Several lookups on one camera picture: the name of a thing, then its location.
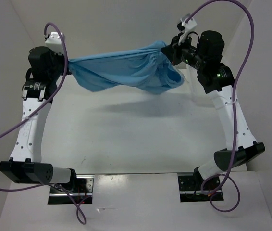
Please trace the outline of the light blue shorts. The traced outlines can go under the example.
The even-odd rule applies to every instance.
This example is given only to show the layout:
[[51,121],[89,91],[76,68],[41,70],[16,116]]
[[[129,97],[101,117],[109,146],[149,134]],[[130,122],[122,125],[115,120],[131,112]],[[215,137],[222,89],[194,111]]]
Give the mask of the light blue shorts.
[[184,83],[183,74],[161,52],[165,46],[155,41],[135,50],[74,58],[68,61],[68,68],[77,83],[91,92],[122,85],[162,94]]

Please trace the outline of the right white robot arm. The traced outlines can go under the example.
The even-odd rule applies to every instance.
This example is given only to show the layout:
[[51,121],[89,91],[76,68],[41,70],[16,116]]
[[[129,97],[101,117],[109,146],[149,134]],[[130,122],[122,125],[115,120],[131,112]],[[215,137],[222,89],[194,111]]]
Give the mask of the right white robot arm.
[[226,138],[226,148],[216,151],[212,160],[194,170],[194,186],[204,189],[212,177],[262,154],[265,145],[251,133],[238,97],[233,92],[235,78],[230,68],[221,62],[224,49],[222,35],[216,31],[204,31],[195,47],[191,44],[191,37],[180,42],[181,36],[182,33],[173,37],[161,52],[172,65],[184,62],[196,69],[197,79],[217,110]]

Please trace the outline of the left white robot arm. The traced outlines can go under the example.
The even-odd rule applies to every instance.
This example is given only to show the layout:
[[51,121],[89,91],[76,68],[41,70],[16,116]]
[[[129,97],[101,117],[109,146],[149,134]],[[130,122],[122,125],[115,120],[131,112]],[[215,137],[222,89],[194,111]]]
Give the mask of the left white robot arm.
[[32,48],[30,68],[22,88],[23,114],[15,147],[0,171],[15,183],[60,184],[67,192],[78,187],[75,170],[42,162],[41,145],[57,80],[64,72],[64,56],[45,46]]

